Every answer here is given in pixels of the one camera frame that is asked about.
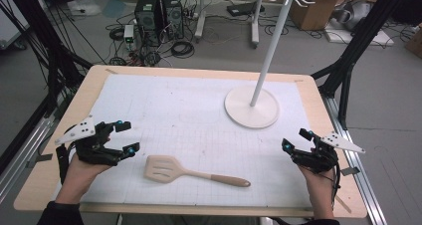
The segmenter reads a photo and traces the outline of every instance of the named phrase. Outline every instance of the human hand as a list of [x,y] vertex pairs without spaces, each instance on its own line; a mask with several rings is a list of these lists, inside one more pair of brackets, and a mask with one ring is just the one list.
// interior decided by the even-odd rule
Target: human hand
[[331,200],[333,191],[333,170],[312,173],[308,168],[298,166],[307,181],[311,205],[314,209],[315,219],[333,219]]
[[56,203],[78,204],[82,196],[88,191],[97,175],[108,170],[111,166],[103,164],[89,164],[79,160],[75,153],[66,174],[65,182],[56,197]]

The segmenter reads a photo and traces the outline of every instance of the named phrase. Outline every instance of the wooden tabletop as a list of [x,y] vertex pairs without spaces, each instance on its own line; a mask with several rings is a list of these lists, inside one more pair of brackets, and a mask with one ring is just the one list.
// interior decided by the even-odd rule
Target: wooden tabletop
[[[162,69],[162,68],[133,68],[116,66],[94,66],[80,86],[72,103],[64,114],[52,138],[61,137],[67,128],[86,118],[104,82],[110,74],[143,75],[183,78],[209,78],[230,80],[254,80],[258,73]],[[326,108],[317,90],[317,85],[311,76],[267,74],[266,81],[296,83],[307,113],[311,130],[324,136],[333,127]],[[51,139],[43,154],[55,154],[56,146]],[[348,164],[341,150],[337,151],[341,168]],[[41,211],[52,199],[59,181],[59,166],[57,157],[52,160],[38,162],[28,177],[22,190],[18,194],[14,206],[17,210]],[[335,217],[365,217],[366,208],[352,175],[341,178],[341,189],[338,190],[334,206]],[[267,208],[267,207],[219,207],[219,206],[174,206],[174,205],[145,205],[145,204],[104,204],[83,203],[81,211],[87,212],[118,212],[118,213],[157,213],[157,214],[197,214],[197,215],[239,215],[239,216],[312,216],[307,208]]]

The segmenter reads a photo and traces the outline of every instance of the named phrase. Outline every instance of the black sleeve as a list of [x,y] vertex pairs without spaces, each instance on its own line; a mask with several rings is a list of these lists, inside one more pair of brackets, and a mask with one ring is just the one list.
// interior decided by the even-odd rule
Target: black sleeve
[[304,225],[340,225],[340,223],[337,220],[332,219],[318,219],[305,223]]
[[79,204],[49,202],[37,225],[84,225]]

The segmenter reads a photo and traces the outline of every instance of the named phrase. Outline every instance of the spatula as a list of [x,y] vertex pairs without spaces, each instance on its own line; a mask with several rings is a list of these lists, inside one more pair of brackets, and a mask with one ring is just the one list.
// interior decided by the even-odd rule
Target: spatula
[[169,183],[182,175],[206,178],[238,187],[251,186],[251,183],[243,178],[218,174],[209,174],[186,169],[173,156],[150,155],[146,159],[145,170],[143,173],[143,176],[146,178],[149,178],[156,182]]

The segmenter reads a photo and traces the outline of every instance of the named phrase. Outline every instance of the person's left hand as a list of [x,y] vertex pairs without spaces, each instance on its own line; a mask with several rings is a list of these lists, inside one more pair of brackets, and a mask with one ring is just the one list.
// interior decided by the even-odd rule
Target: person's left hand
[[65,182],[56,197],[56,203],[78,204],[97,175],[111,168],[109,165],[89,164],[79,160],[75,153],[69,165]]

